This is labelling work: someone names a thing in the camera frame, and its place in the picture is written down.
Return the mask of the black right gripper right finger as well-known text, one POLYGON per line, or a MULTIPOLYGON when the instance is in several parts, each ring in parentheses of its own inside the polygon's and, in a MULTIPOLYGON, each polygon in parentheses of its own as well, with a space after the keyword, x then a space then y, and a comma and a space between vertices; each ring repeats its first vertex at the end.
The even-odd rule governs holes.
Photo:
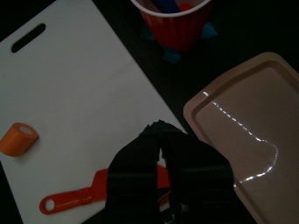
POLYGON ((163 223, 249 224, 230 161, 170 123, 159 123, 159 134, 171 187, 159 200, 163 223))

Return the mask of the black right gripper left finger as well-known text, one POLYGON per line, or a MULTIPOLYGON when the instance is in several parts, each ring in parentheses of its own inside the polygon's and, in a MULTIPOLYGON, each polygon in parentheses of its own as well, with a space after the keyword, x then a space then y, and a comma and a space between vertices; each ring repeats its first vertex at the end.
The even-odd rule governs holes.
POLYGON ((159 131, 144 128, 108 167, 104 224, 160 224, 158 206, 159 131))

